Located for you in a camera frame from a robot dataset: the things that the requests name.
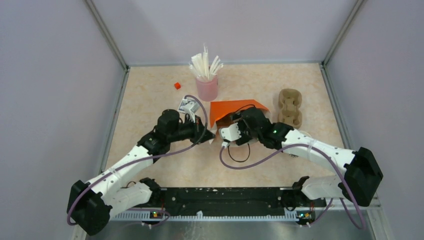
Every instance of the translucent pink cup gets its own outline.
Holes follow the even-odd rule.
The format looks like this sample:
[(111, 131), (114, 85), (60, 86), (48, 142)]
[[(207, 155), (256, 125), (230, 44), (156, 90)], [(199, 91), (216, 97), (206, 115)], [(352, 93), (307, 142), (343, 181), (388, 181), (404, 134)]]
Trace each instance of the translucent pink cup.
[(218, 75), (209, 82), (203, 82), (196, 78), (196, 87), (198, 97), (205, 101), (210, 102), (217, 98), (218, 96)]

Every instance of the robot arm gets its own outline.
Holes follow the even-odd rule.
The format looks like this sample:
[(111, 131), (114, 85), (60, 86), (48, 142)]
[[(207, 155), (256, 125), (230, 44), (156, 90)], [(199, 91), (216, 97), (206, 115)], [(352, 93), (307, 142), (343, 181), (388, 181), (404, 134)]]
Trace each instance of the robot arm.
[[(257, 140), (265, 147), (279, 150), (281, 148), (298, 145), (286, 149), (284, 152), (308, 159), (334, 173), (329, 161), (312, 147), (327, 154), (347, 185), (351, 189), (359, 206), (369, 206), (376, 190), (383, 178), (383, 174), (372, 152), (361, 147), (358, 151), (338, 148), (328, 145), (306, 135), (303, 135), (292, 126), (282, 122), (271, 123), (262, 111), (250, 107), (231, 116), (235, 122), (229, 127), (221, 128), (219, 134), (223, 139), (223, 147), (231, 142), (243, 145)], [(302, 177), (293, 184), (293, 188), (301, 189), (310, 200), (318, 198), (346, 198), (351, 200), (342, 181), (337, 175), (325, 177)]]
[[(171, 143), (189, 139), (192, 143), (203, 143), (215, 137), (205, 129), (200, 117), (185, 114), (185, 122), (176, 110), (167, 109), (157, 119), (157, 125), (143, 136), (121, 160), (100, 175), (87, 182), (77, 181), (71, 188), (67, 212), (76, 203), (71, 217), (90, 236), (102, 230), (115, 215), (149, 201), (154, 188), (159, 185), (141, 180), (135, 185), (123, 188), (138, 172), (154, 164), (170, 150)], [(157, 156), (153, 159), (140, 160)]]

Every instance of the bundle of wrapped utensils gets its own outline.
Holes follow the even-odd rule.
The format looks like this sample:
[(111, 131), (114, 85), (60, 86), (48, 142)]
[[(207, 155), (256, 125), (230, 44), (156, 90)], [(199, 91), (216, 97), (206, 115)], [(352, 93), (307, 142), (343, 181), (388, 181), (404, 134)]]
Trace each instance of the bundle of wrapped utensils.
[(207, 83), (212, 81), (218, 74), (218, 71), (224, 67), (224, 64), (220, 64), (220, 61), (220, 58), (216, 56), (209, 67), (208, 48), (203, 46), (203, 53), (191, 57), (189, 68), (196, 79)]

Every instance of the small orange block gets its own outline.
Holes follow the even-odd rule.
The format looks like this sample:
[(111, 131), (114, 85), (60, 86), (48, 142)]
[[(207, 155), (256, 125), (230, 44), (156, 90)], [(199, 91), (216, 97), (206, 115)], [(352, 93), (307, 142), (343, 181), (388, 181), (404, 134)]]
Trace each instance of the small orange block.
[(181, 88), (181, 84), (179, 82), (177, 82), (177, 83), (174, 84), (174, 87), (176, 89), (180, 89)]

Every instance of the wooden table surface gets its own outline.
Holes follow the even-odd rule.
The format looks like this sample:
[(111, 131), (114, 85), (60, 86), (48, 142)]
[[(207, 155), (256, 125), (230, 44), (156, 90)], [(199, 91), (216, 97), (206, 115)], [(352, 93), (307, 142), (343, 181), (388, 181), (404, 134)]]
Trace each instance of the wooden table surface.
[[(174, 83), (181, 88), (176, 90)], [(278, 94), (285, 88), (302, 93), (303, 123), (299, 130), (322, 142), (343, 147), (340, 132), (317, 63), (225, 65), (219, 73), (219, 92), (215, 101), (255, 99), (270, 110), (277, 121)], [(195, 80), (188, 66), (132, 67), (129, 72), (106, 168), (119, 161), (137, 141), (156, 125), (165, 109), (176, 109), (184, 95), (197, 95)], [(202, 102), (209, 114), (210, 103)], [(202, 110), (197, 115), (204, 122)], [(161, 187), (291, 187), (303, 176), (334, 175), (301, 157), (280, 153), (268, 161), (245, 170), (223, 166), (219, 159), (222, 140), (205, 142), (170, 157), (161, 158), (143, 169), (134, 181), (149, 177)], [(171, 152), (188, 147), (190, 141), (171, 144)], [(251, 145), (245, 163), (224, 160), (233, 166), (250, 165), (271, 154), (259, 142)], [(244, 159), (247, 147), (231, 149), (235, 159)]]

